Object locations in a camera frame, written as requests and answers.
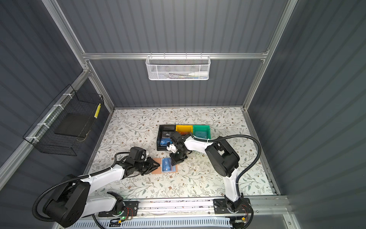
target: storage bin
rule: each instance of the storage bin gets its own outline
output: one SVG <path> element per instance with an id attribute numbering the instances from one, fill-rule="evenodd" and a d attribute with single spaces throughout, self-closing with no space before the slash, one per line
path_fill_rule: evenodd
<path id="1" fill-rule="evenodd" d="M 156 139 L 156 150 L 157 151 L 167 151 L 167 146 L 161 145 L 161 139 L 162 138 L 169 138 L 169 133 L 175 132 L 175 125 L 160 125 L 159 131 L 158 131 L 158 137 Z"/>
<path id="2" fill-rule="evenodd" d="M 178 131 L 181 135 L 193 133 L 192 125 L 177 125 L 175 131 Z"/>
<path id="3" fill-rule="evenodd" d="M 201 138 L 210 138 L 211 139 L 211 131 L 210 126 L 207 125 L 194 125 L 193 126 L 193 135 Z"/>

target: black wire basket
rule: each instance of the black wire basket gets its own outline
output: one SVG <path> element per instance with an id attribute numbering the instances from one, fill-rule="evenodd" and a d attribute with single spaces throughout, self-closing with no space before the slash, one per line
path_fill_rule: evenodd
<path id="1" fill-rule="evenodd" d="M 100 94 L 73 90 L 42 123 L 23 138 L 41 153 L 76 156 L 103 105 Z"/>

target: floral tablecloth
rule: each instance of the floral tablecloth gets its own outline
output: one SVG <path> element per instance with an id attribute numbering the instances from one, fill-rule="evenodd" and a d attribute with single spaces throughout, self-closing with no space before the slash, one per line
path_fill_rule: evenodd
<path id="1" fill-rule="evenodd" d="M 156 150 L 158 128 L 163 124 L 210 125 L 212 138 L 249 134 L 239 107 L 115 110 L 90 172 L 108 167 L 113 162 L 114 154 L 129 151 L 133 146 L 146 149 L 152 158 L 169 157 L 168 151 Z M 245 138 L 232 138 L 228 142 L 240 156 L 240 172 L 257 154 L 254 143 Z M 192 152 L 188 159 L 177 165 L 177 170 L 176 173 L 125 178 L 106 185 L 94 194 L 113 191 L 127 199 L 224 195 L 222 177 L 216 173 L 206 155 Z M 239 187 L 244 195 L 273 194 L 260 161 L 242 176 Z"/>

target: black mounting plate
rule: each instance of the black mounting plate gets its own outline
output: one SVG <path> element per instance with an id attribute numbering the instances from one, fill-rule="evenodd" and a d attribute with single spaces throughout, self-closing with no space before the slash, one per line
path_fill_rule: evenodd
<path id="1" fill-rule="evenodd" d="M 244 200 L 250 204 L 250 200 L 248 198 L 244 198 Z M 213 205 L 217 206 L 214 208 L 215 214 L 231 214 L 231 212 L 226 207 L 226 200 L 224 198 L 222 199 L 213 199 Z M 243 208 L 239 209 L 237 213 L 243 213 L 245 214 L 245 210 Z"/>
<path id="2" fill-rule="evenodd" d="M 125 204 L 126 208 L 131 208 L 132 209 L 132 216 L 136 216 L 137 215 L 137 210 L 138 209 L 138 201 L 123 201 L 123 203 Z M 115 215 L 116 213 L 114 211 L 102 211 L 99 212 L 98 217 L 114 217 L 113 215 Z M 122 213 L 122 215 L 120 215 L 119 217 L 122 216 L 127 216 L 127 209 L 124 210 L 124 212 Z"/>

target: white mesh basket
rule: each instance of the white mesh basket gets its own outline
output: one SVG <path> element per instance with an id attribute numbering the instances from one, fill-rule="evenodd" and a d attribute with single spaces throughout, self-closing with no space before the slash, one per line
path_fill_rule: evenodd
<path id="1" fill-rule="evenodd" d="M 210 57 L 200 59 L 146 58 L 150 80 L 208 80 Z"/>

